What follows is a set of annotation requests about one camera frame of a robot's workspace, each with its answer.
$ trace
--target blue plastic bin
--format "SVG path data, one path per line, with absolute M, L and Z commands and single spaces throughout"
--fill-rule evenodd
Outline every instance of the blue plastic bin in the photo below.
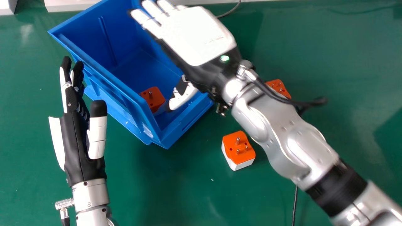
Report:
M 49 33 L 85 64 L 85 94 L 103 99 L 117 121 L 145 144 L 169 148 L 211 106 L 197 93 L 180 109 L 154 116 L 139 92 L 157 86 L 166 100 L 182 72 L 129 15 L 138 0 L 103 0 Z

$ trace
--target green table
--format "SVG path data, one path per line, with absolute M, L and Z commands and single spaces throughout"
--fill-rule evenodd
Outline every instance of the green table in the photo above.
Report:
M 208 8 L 218 14 L 232 6 Z M 68 53 L 47 30 L 75 14 L 49 14 L 39 0 L 19 0 L 15 16 L 0 18 L 0 226 L 60 225 L 54 202 L 71 196 L 47 121 L 62 114 L 58 67 Z M 222 21 L 264 79 L 281 79 L 297 100 L 329 98 L 305 119 L 402 203 L 402 7 L 244 3 Z M 237 130 L 231 117 L 211 109 L 164 150 L 144 145 L 110 117 L 106 170 L 120 225 L 290 226 L 294 186 L 261 148 L 254 144 L 257 158 L 248 168 L 233 172 L 226 164 L 221 139 Z M 296 225 L 330 224 L 300 193 Z

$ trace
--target orange power plug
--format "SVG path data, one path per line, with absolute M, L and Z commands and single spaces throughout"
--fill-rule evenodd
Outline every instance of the orange power plug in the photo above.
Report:
M 166 101 L 159 88 L 156 86 L 142 91 L 139 95 L 147 101 L 152 113 L 157 112 L 159 107 Z
M 224 136 L 222 152 L 233 171 L 250 166 L 255 159 L 255 151 L 243 131 Z
M 273 88 L 275 91 L 282 94 L 283 96 L 285 96 L 289 99 L 292 99 L 292 97 L 288 93 L 287 89 L 285 89 L 285 85 L 283 84 L 283 82 L 280 79 L 268 81 L 265 84 L 269 85 L 271 88 Z

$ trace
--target green indicator light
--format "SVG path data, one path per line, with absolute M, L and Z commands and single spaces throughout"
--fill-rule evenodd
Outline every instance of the green indicator light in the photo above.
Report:
M 223 61 L 223 62 L 228 62 L 230 60 L 230 57 L 229 56 L 226 56 L 226 55 L 222 55 L 221 56 L 221 61 Z

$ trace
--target robotic arm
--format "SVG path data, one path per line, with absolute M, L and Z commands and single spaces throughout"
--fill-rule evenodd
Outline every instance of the robotic arm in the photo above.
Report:
M 78 61 L 70 73 L 71 59 L 60 66 L 60 86 L 64 114 L 49 117 L 53 146 L 60 168 L 67 175 L 73 198 L 55 204 L 63 226 L 70 225 L 67 208 L 74 206 L 77 226 L 114 226 L 108 206 L 105 150 L 107 107 L 94 101 L 90 112 L 82 99 L 84 65 Z
M 252 64 L 242 60 L 233 35 L 205 8 L 173 6 L 166 0 L 145 0 L 142 6 L 147 13 L 135 9 L 131 16 L 185 73 L 169 110 L 179 108 L 196 90 L 207 92 L 219 113 L 232 109 L 272 167 L 307 192 L 333 225 L 402 226 L 402 209 L 344 163 L 299 116 L 323 100 L 294 102 L 266 86 Z

